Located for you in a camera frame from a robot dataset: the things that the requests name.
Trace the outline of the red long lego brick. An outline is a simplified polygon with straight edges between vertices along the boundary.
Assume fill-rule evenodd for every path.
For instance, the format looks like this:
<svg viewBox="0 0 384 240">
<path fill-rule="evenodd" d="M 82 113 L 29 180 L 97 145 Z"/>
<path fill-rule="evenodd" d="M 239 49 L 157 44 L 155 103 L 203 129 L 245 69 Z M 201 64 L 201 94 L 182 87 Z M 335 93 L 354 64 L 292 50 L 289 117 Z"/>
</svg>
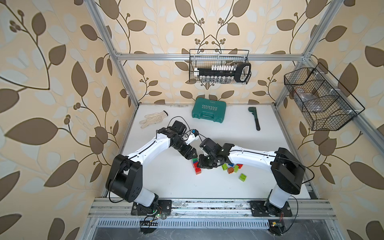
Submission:
<svg viewBox="0 0 384 240">
<path fill-rule="evenodd" d="M 193 165 L 194 165 L 196 175 L 201 174 L 202 170 L 201 170 L 201 168 L 198 167 L 198 162 L 193 163 Z"/>
</svg>

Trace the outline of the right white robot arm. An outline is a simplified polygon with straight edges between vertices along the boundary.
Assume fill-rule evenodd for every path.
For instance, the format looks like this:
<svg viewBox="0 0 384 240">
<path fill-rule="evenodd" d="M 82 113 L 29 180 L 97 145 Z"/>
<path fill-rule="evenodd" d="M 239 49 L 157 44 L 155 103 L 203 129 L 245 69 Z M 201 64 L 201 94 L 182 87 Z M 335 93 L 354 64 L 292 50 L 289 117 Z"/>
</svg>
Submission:
<svg viewBox="0 0 384 240">
<path fill-rule="evenodd" d="M 285 148 L 275 152 L 256 151 L 228 143 L 220 146 L 209 138 L 200 144 L 200 148 L 204 152 L 199 156 L 200 168 L 213 169 L 223 164 L 240 164 L 272 174 L 276 184 L 267 198 L 266 208 L 281 210 L 291 196 L 301 192 L 306 168 Z"/>
</svg>

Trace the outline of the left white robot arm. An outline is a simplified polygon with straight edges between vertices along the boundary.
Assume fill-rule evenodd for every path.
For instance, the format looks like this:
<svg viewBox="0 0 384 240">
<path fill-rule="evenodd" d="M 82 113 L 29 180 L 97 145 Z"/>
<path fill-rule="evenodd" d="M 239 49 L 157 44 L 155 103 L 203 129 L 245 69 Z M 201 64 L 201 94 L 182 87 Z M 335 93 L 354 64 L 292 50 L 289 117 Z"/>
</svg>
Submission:
<svg viewBox="0 0 384 240">
<path fill-rule="evenodd" d="M 200 136 L 198 130 L 186 130 L 186 126 L 175 121 L 172 126 L 156 131 L 155 137 L 135 152 L 124 156 L 117 155 L 110 168 L 106 189 L 129 203 L 140 204 L 144 207 L 156 205 L 158 196 L 143 187 L 143 166 L 154 160 L 160 153 L 173 148 L 185 159 L 198 157 L 191 143 Z"/>
</svg>

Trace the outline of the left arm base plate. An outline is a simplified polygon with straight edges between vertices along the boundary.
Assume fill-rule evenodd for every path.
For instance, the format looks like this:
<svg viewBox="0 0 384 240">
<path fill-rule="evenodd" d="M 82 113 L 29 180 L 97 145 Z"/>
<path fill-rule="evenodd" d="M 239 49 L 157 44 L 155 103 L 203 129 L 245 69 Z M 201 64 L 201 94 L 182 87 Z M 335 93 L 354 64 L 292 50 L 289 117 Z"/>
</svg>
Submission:
<svg viewBox="0 0 384 240">
<path fill-rule="evenodd" d="M 132 216 L 157 216 L 157 217 L 167 217 L 171 214 L 172 210 L 172 200 L 155 200 L 154 203 L 145 207 L 141 204 L 133 202 L 133 207 L 131 210 Z"/>
</svg>

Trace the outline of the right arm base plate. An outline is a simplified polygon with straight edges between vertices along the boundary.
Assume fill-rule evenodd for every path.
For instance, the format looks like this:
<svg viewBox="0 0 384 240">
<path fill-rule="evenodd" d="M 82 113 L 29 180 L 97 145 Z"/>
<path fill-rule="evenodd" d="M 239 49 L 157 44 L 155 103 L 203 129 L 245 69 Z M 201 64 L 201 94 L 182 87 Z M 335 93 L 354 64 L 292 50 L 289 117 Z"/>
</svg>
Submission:
<svg viewBox="0 0 384 240">
<path fill-rule="evenodd" d="M 272 205 L 268 201 L 249 201 L 253 217 L 292 217 L 288 202 L 285 202 L 282 208 Z"/>
</svg>

